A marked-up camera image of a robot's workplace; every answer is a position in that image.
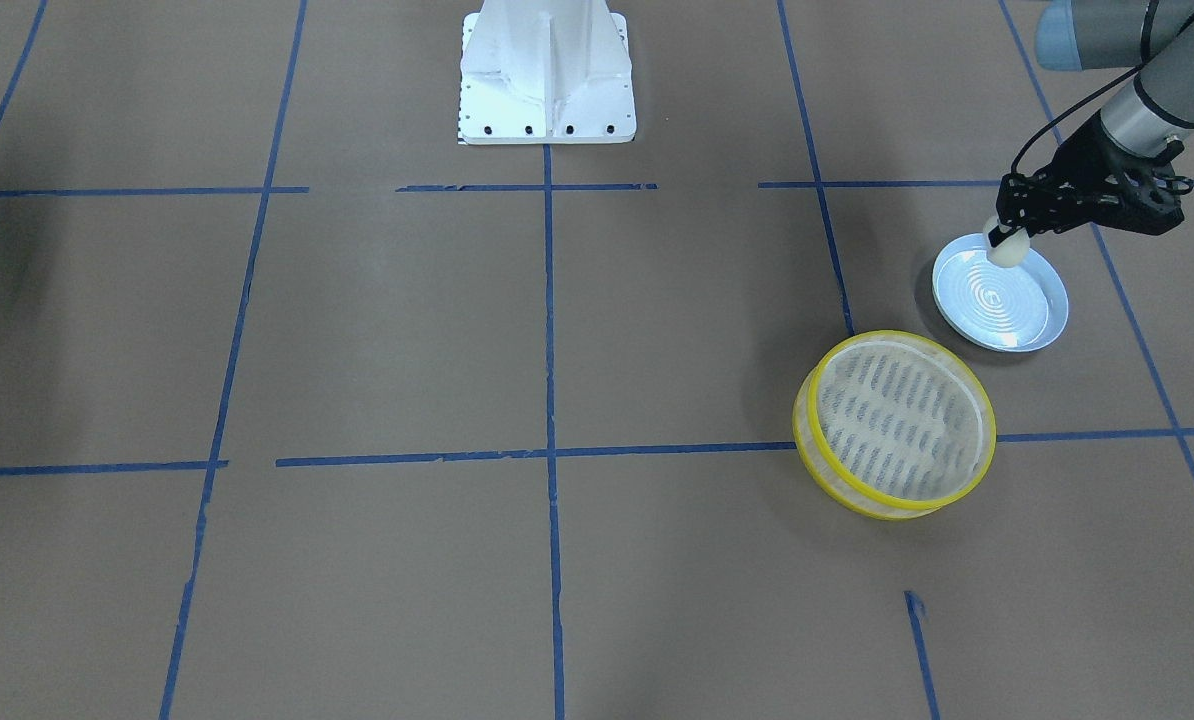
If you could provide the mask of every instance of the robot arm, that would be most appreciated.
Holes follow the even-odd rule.
[[[1044,168],[1024,176],[1023,152],[1016,158],[985,230],[990,258],[1016,264],[1030,236],[1091,222],[1145,234],[1177,227],[1192,181],[1170,164],[1194,131],[1194,0],[1054,0],[1038,32],[1044,67],[1140,67]]]

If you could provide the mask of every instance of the blue painter's tape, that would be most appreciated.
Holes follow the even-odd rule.
[[[927,707],[930,708],[930,720],[938,720],[938,700],[935,697],[935,679],[930,673],[930,659],[927,657],[927,639],[922,634],[922,620],[927,617],[927,605],[912,591],[904,591],[907,603],[907,623],[912,626],[913,646],[917,647],[917,663],[921,665],[921,682],[927,689]]]
[[[566,718],[566,666],[561,626],[561,521],[556,510],[556,307],[555,275],[553,275],[552,233],[552,146],[543,146],[543,270],[546,309],[544,365],[547,393],[544,419],[548,437],[548,559],[552,584],[552,702],[555,720]]]
[[[565,447],[559,457],[607,457],[620,455],[694,455],[710,453],[770,453],[796,450],[793,442],[719,442],[704,445]]]
[[[39,475],[100,475],[113,473],[167,473],[167,470],[207,470],[227,468],[227,460],[189,460],[184,462],[107,462],[106,464],[30,464],[0,468],[0,478]]]
[[[281,150],[282,129],[287,123],[287,109],[290,105],[290,90],[295,82],[295,67],[298,61],[298,48],[304,35],[304,18],[308,14],[308,0],[300,0],[298,16],[295,18],[295,33],[290,45],[290,59],[287,61],[287,80],[282,85],[281,101],[277,105],[277,121],[273,123],[273,141],[267,150],[267,170],[264,173],[264,192],[259,196],[259,211],[256,215],[254,233],[250,239],[250,256],[246,260],[245,279],[241,284],[241,299],[236,304],[236,324],[233,325],[232,345],[228,351],[228,365],[223,375],[223,389],[219,393],[219,418],[214,429],[213,442],[210,442],[210,460],[219,460],[219,451],[223,445],[223,429],[228,419],[228,401],[232,396],[233,379],[236,377],[236,357],[241,353],[241,336],[245,332],[246,309],[250,307],[250,288],[254,283],[256,260],[259,256],[259,245],[263,240],[264,220],[267,217],[267,199],[272,195],[273,177],[277,173],[277,154]],[[205,541],[207,506],[210,505],[210,496],[214,492],[214,478],[216,468],[214,464],[205,470],[205,480],[201,484],[201,503],[198,505],[198,521],[193,535],[193,568],[189,573],[189,579],[184,584],[184,593],[180,597],[180,615],[176,623],[176,640],[171,646],[171,659],[166,669],[166,687],[162,691],[162,704],[158,716],[159,720],[170,720],[171,708],[176,702],[176,683],[180,672],[181,652],[187,636],[189,616],[193,609],[193,589],[201,567],[201,547]]]
[[[408,184],[395,192],[626,192],[658,190],[653,181],[570,184]]]
[[[820,174],[820,156],[816,152],[816,135],[811,131],[811,115],[806,110],[806,96],[802,92],[802,74],[798,69],[798,55],[793,50],[793,35],[788,29],[788,10],[784,7],[784,0],[777,0],[777,4],[778,24],[784,32],[784,53],[788,54],[788,68],[793,74],[793,90],[798,94],[798,111],[801,111],[802,115],[802,133],[806,136],[806,152],[811,159],[811,174],[816,177],[816,192],[818,201],[820,201],[820,217],[824,220],[824,236],[829,244],[829,258],[833,260],[833,275],[836,282],[838,282],[838,293],[841,293],[841,318],[845,320],[847,332],[854,334],[850,296],[845,290],[845,276],[841,272],[841,254],[838,245],[836,245],[836,234],[833,233],[833,215],[829,213],[829,197],[821,185],[824,176]]]
[[[1071,433],[1001,433],[998,442],[1065,442],[1153,437],[1174,437],[1174,430],[1169,427],[1147,427],[1141,430],[1078,430],[1078,432]]]
[[[398,455],[344,455],[322,457],[282,457],[277,468],[327,468],[337,464],[423,464],[423,462],[470,462],[544,457],[546,450],[482,450],[473,453],[408,453]]]
[[[999,179],[918,179],[917,181],[761,181],[762,190],[816,190],[816,187],[998,187]]]
[[[1045,91],[1041,91],[1041,81],[1038,79],[1038,73],[1032,68],[1032,60],[1028,59],[1028,51],[1023,47],[1023,41],[1018,37],[1018,27],[1014,24],[1014,17],[1010,16],[1010,10],[1005,6],[1005,0],[998,0],[998,6],[1001,8],[1001,17],[1005,18],[1005,24],[1010,27],[1010,37],[1014,37],[1014,47],[1018,50],[1018,59],[1023,60],[1023,69],[1028,72],[1028,79],[1032,81],[1032,91],[1036,92],[1038,101],[1041,101],[1042,113],[1046,113],[1046,119],[1052,121],[1055,115],[1050,111],[1050,101],[1046,101]],[[1051,128],[1051,135],[1055,136],[1059,142],[1064,141],[1064,137],[1059,134],[1059,128]]]
[[[261,195],[264,187],[43,187],[0,190],[0,197],[137,197],[164,195]],[[308,186],[269,187],[272,195],[306,195]]]

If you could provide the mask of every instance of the round basket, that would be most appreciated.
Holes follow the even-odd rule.
[[[816,367],[793,436],[820,487],[882,521],[930,515],[971,492],[996,448],[984,386],[955,355],[899,331],[858,334]]]

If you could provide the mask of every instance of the white plate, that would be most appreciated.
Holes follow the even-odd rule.
[[[993,265],[984,233],[949,242],[935,259],[935,304],[978,346],[1030,352],[1048,346],[1067,324],[1067,290],[1035,250],[1014,267]]]

